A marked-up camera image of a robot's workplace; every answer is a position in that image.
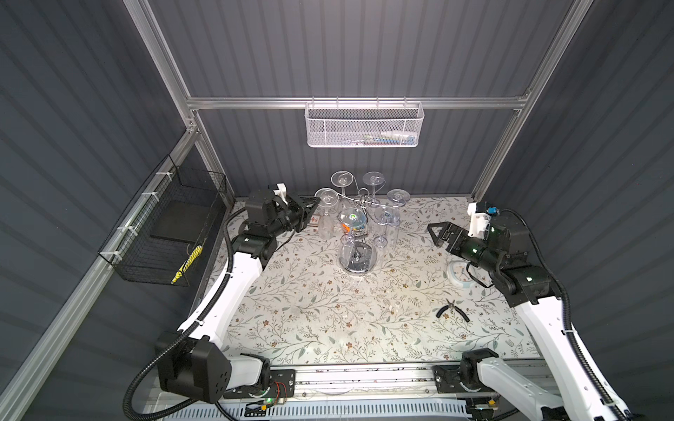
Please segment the clear champagne flute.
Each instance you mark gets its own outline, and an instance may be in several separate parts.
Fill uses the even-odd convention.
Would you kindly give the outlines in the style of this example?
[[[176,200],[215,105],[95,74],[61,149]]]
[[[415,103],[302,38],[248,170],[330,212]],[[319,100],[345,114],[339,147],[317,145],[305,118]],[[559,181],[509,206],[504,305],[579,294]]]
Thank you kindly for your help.
[[[323,240],[328,241],[333,238],[335,232],[335,221],[331,216],[331,211],[338,205],[339,195],[331,188],[322,188],[316,191],[314,196],[319,199],[319,211],[321,212],[318,233]]]
[[[343,235],[341,244],[352,246],[358,240],[364,240],[368,234],[368,217],[360,207],[342,209],[337,216]]]

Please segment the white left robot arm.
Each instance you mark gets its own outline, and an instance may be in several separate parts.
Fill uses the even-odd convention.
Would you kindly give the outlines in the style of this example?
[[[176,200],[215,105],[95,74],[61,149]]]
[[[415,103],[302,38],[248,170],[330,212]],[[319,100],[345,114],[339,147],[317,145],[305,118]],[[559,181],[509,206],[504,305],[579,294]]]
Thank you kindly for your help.
[[[260,393],[270,387],[269,359],[254,354],[226,355],[227,328],[277,252],[278,236],[303,231],[318,207],[319,198],[289,193],[282,183],[249,196],[242,208],[247,215],[243,230],[235,238],[223,234],[226,268],[186,321],[159,338],[156,357],[129,384],[122,400],[128,419],[163,419],[193,403],[219,405],[233,389]],[[137,412],[134,394],[152,371],[157,371],[162,390],[183,396],[184,401],[159,412]]]

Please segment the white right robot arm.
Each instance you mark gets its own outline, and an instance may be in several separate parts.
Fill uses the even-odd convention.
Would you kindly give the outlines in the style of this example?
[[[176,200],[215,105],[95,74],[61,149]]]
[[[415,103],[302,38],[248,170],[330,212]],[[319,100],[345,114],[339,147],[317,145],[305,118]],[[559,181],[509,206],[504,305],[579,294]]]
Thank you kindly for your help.
[[[469,214],[467,229],[449,221],[429,224],[433,243],[489,275],[524,322],[559,392],[530,382],[489,348],[463,353],[462,386],[493,390],[529,420],[633,419],[582,342],[568,291],[545,262],[525,219],[489,203],[472,203]]]

